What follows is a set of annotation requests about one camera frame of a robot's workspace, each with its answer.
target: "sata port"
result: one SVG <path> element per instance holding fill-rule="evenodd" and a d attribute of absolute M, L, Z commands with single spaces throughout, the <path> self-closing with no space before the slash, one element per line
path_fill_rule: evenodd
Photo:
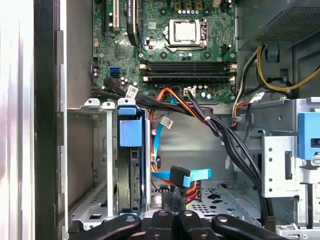
<path fill-rule="evenodd" d="M 113 78 L 120 78 L 120 73 L 119 72 L 110 72 L 110 76 Z"/>

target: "yellow wire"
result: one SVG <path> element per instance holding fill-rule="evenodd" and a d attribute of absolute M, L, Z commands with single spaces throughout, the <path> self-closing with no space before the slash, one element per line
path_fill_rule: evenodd
<path fill-rule="evenodd" d="M 304 79 L 303 81 L 293 85 L 293 86 L 290 86 L 290 87 L 277 87 L 277 86 L 273 86 L 269 83 L 267 83 L 264 75 L 263 75 L 263 72 L 262 72 L 262 65 L 261 65 L 261 58 L 262 58 L 262 54 L 263 54 L 263 47 L 260 46 L 259 47 L 259 50 L 258 50 L 258 54 L 257 54 L 257 69 L 258 69 L 258 74 L 262 80 L 262 82 L 270 89 L 272 90 L 275 90 L 275 91 L 281 91 L 281 92 L 289 92 L 291 90 L 294 90 L 294 89 L 297 89 L 297 88 L 300 88 L 302 85 L 306 84 L 307 82 L 309 82 L 311 79 L 313 79 L 317 74 L 320 73 L 320 68 L 315 71 L 314 73 L 312 73 L 310 76 L 308 76 L 306 79 Z"/>

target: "orange wire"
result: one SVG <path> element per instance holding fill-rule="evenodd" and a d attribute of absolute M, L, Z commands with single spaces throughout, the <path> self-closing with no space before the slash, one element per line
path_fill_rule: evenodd
<path fill-rule="evenodd" d="M 186 191 L 187 194 L 192 193 L 194 190 L 197 189 L 197 181 L 194 182 L 194 185 L 191 189 L 189 189 L 188 191 Z"/>

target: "blue plastic tab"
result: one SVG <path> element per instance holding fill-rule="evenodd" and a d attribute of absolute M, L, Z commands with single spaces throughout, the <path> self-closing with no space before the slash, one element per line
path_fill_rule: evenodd
<path fill-rule="evenodd" d="M 301 112 L 298 115 L 298 157 L 313 160 L 320 153 L 320 112 Z"/>
<path fill-rule="evenodd" d="M 141 147 L 142 134 L 142 118 L 119 121 L 119 144 L 121 147 Z"/>
<path fill-rule="evenodd" d="M 137 115 L 137 108 L 135 106 L 121 106 L 118 110 L 119 116 L 135 116 Z"/>
<path fill-rule="evenodd" d="M 170 171 L 153 171 L 151 172 L 152 176 L 157 179 L 169 179 Z M 205 169 L 194 169 L 190 171 L 190 176 L 184 176 L 183 186 L 189 188 L 191 182 L 206 180 L 212 177 L 212 172 L 210 168 Z"/>

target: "black cable bundle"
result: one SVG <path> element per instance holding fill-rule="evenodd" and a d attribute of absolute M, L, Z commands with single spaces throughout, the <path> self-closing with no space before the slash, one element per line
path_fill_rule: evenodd
<path fill-rule="evenodd" d="M 257 190 L 261 207 L 261 222 L 264 226 L 267 222 L 267 217 L 274 216 L 274 210 L 271 200 L 262 197 L 261 172 L 254 163 L 249 149 L 241 140 L 241 138 L 233 130 L 231 130 L 223 121 L 221 121 L 213 114 L 205 113 L 192 94 L 188 94 L 188 97 L 191 100 L 196 113 L 207 123 L 212 132 L 216 132 L 218 129 L 219 136 L 221 136 L 220 138 L 224 142 L 225 149 L 230 159 L 239 169 L 241 169 L 252 180 L 253 184 L 255 185 L 255 189 Z M 243 157 L 238 152 L 235 142 L 238 144 L 240 149 L 245 154 L 246 158 L 249 161 L 249 164 L 246 163 L 245 159 L 243 159 Z"/>

